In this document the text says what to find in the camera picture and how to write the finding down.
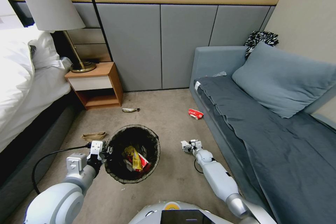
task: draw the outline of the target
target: trash can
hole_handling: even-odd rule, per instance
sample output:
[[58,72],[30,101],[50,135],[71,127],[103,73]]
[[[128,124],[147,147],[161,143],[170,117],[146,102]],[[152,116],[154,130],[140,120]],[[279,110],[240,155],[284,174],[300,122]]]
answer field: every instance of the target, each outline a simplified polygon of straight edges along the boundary
[[[105,170],[122,184],[134,184],[145,180],[155,170],[160,160],[159,137],[142,125],[127,125],[117,130],[107,141],[111,153],[107,155]],[[148,164],[141,171],[129,171],[123,156],[124,150],[133,146]]]

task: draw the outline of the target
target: black cable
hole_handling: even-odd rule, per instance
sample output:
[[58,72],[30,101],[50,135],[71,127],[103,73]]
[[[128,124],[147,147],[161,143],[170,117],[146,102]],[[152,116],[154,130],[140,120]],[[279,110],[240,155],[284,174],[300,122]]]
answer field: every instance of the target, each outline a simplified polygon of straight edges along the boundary
[[32,183],[33,183],[33,187],[34,187],[35,192],[36,192],[37,194],[40,194],[40,191],[39,191],[39,189],[37,188],[36,181],[35,181],[35,171],[36,171],[37,165],[38,165],[43,159],[45,159],[46,157],[49,157],[49,156],[51,156],[51,155],[53,155],[53,154],[59,153],[59,152],[70,151],[70,150],[73,150],[73,149],[90,148],[90,147],[91,147],[91,143],[87,143],[86,145],[79,146],[79,147],[72,147],[72,148],[67,148],[67,149],[57,150],[57,151],[55,151],[55,152],[51,152],[51,153],[49,153],[49,154],[43,156],[42,158],[40,158],[40,159],[36,162],[36,164],[34,165],[34,167],[33,167],[33,171],[32,171],[32,173],[31,173],[31,177],[32,177],[32,178],[31,178],[31,181],[32,181]]
[[203,172],[201,172],[201,171],[197,170],[197,168],[196,168],[196,159],[195,159],[195,161],[194,161],[194,167],[195,167],[196,171],[198,171],[199,173],[202,173],[202,174],[204,174]]

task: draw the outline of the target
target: sofa armrest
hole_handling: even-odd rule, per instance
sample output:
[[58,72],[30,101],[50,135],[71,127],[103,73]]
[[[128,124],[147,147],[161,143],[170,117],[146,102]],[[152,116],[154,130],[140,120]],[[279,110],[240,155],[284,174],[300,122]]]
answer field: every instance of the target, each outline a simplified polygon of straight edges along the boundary
[[228,77],[245,63],[246,46],[197,47],[189,88],[194,80],[225,71]]

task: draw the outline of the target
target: dark gray blanket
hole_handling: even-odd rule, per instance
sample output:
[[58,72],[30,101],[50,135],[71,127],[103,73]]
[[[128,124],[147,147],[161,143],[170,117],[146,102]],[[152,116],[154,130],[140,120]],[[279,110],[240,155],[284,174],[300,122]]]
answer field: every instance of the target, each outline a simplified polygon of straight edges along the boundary
[[229,77],[197,79],[236,136],[278,223],[336,223],[336,133],[299,112],[284,119]]

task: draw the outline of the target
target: lamp shade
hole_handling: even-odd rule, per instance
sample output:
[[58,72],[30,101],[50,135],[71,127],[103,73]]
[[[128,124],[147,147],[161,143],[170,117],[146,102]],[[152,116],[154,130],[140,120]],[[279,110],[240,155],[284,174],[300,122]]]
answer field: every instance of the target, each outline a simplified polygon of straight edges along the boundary
[[71,0],[26,0],[39,30],[57,31],[84,28]]

